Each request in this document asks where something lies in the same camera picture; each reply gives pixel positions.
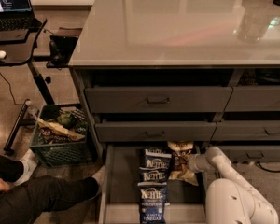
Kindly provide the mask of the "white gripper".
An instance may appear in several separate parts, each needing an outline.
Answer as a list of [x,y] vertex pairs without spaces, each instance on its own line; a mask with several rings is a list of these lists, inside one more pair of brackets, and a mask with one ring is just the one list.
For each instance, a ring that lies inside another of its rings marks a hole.
[[212,167],[205,154],[191,154],[187,166],[193,173],[202,173]]

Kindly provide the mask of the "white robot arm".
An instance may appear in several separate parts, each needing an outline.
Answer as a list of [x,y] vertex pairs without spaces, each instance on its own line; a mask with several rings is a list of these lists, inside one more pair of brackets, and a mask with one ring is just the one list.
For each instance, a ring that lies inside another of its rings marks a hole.
[[206,192],[206,224],[279,224],[274,207],[232,167],[220,148],[190,154],[187,162],[194,173],[213,167],[221,175]]

